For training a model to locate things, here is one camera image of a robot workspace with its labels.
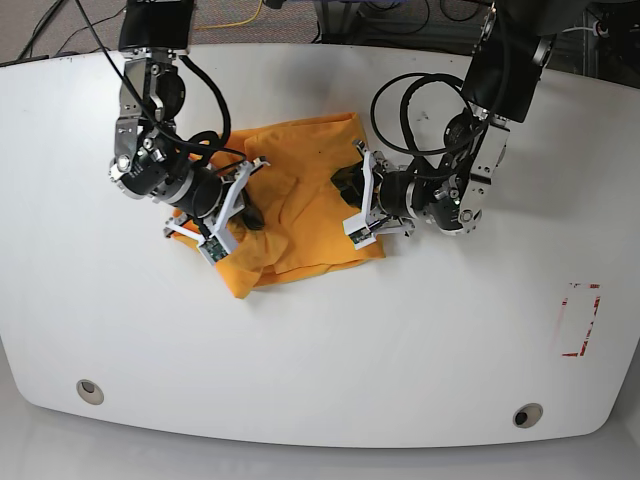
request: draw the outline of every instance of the screw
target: screw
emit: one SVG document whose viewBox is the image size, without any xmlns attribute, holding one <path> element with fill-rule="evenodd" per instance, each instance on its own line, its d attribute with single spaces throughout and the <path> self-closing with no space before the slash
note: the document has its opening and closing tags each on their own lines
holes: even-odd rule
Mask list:
<svg viewBox="0 0 640 480">
<path fill-rule="evenodd" d="M 460 214 L 460 220 L 462 223 L 468 223 L 473 218 L 473 212 L 471 210 L 465 210 Z"/>
<path fill-rule="evenodd" d="M 131 166 L 131 159 L 127 155 L 120 155 L 117 161 L 118 170 L 126 172 Z"/>
</svg>

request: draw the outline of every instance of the circular hole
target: circular hole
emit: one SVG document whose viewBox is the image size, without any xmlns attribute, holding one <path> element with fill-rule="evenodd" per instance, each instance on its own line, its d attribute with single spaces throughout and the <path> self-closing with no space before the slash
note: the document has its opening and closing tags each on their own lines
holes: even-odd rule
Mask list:
<svg viewBox="0 0 640 480">
<path fill-rule="evenodd" d="M 82 385 L 82 388 L 84 389 L 85 392 L 87 393 L 94 393 L 96 391 L 96 387 L 93 383 L 90 382 L 80 382 L 80 385 Z"/>
<path fill-rule="evenodd" d="M 100 405 L 104 402 L 102 389 L 91 380 L 80 380 L 76 384 L 76 390 L 80 398 L 90 405 Z"/>
<path fill-rule="evenodd" d="M 515 422 L 517 426 L 521 426 L 524 425 L 524 423 L 529 419 L 529 415 L 527 415 L 525 412 L 518 412 L 516 413 L 516 418 L 515 418 Z"/>
<path fill-rule="evenodd" d="M 542 406 L 530 403 L 513 415 L 513 424 L 518 428 L 531 428 L 542 418 Z"/>
</svg>

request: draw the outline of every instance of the orange cloth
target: orange cloth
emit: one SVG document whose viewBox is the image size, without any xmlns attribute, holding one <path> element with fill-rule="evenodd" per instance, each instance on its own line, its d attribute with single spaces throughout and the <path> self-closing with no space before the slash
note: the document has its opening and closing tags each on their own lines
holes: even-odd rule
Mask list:
<svg viewBox="0 0 640 480">
<path fill-rule="evenodd" d="M 383 258 L 380 243 L 360 250 L 344 234 L 342 221 L 358 210 L 347 205 L 331 183 L 333 174 L 361 158 L 352 142 L 364 140 L 354 113 L 298 120 L 265 128 L 234 132 L 227 146 L 242 150 L 250 160 L 265 156 L 271 163 L 249 179 L 247 191 L 260 209 L 265 228 L 248 230 L 230 221 L 240 245 L 216 268 L 233 294 L 246 297 L 254 287 L 291 282 L 354 267 Z M 235 158 L 214 155 L 216 167 Z M 185 225 L 193 231 L 197 227 Z M 196 242 L 174 238 L 192 248 Z"/>
</svg>

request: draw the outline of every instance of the gray floor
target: gray floor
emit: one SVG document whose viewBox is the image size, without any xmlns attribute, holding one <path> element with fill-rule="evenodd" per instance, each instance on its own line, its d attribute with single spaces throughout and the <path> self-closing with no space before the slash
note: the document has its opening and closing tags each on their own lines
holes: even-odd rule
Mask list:
<svg viewBox="0 0 640 480">
<path fill-rule="evenodd" d="M 29 40 L 31 33 L 44 12 L 54 0 L 0 0 L 0 62 L 14 60 Z M 125 0 L 82 0 L 89 17 L 93 20 L 113 15 L 120 10 Z M 438 0 L 429 0 L 430 22 L 446 21 L 440 12 Z M 199 0 L 195 14 L 195 25 L 226 24 L 251 17 L 258 0 Z M 476 7 L 461 0 L 447 0 L 447 11 L 455 16 L 465 16 Z M 385 17 L 406 22 L 422 22 L 427 14 L 425 0 L 408 0 L 400 8 L 385 13 Z M 96 27 L 100 37 L 109 48 L 115 48 L 124 15 Z M 482 22 L 477 15 L 473 22 Z M 65 39 L 76 29 L 84 26 L 75 2 L 68 0 L 49 28 L 37 42 L 35 55 L 53 55 Z M 316 14 L 310 1 L 290 0 L 282 10 L 263 7 L 260 16 L 251 24 L 226 29 L 194 31 L 192 43 L 309 43 L 316 35 Z M 96 45 L 88 31 L 76 35 L 65 50 L 79 53 L 92 51 Z"/>
</svg>

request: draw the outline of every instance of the white table surface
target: white table surface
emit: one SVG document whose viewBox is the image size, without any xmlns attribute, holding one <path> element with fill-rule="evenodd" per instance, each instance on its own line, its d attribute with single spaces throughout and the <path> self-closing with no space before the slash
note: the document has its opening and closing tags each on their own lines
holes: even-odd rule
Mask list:
<svg viewBox="0 0 640 480">
<path fill-rule="evenodd" d="M 368 110 L 383 83 L 468 65 L 310 45 L 197 47 L 192 58 L 235 128 L 356 111 L 373 148 Z M 206 87 L 180 73 L 179 132 L 219 126 Z M 119 86 L 99 55 L 0 70 L 0 334 L 29 402 L 178 433 L 353 447 L 539 440 L 606 421 L 640 336 L 640 92 L 546 72 L 474 235 L 425 227 L 385 242 L 386 260 L 240 301 L 162 237 L 169 207 L 108 181 Z M 379 106 L 397 141 L 402 91 Z M 415 96 L 419 142 L 439 141 L 458 101 L 442 86 Z M 584 340 L 582 293 L 556 328 L 571 282 L 601 285 L 578 358 L 561 355 Z M 104 404 L 79 398 L 83 378 Z M 515 428 L 532 402 L 542 420 Z"/>
<path fill-rule="evenodd" d="M 638 446 L 614 416 L 583 437 L 404 450 L 289 447 L 175 435 L 34 407 L 0 344 L 2 480 L 632 480 Z"/>
</svg>

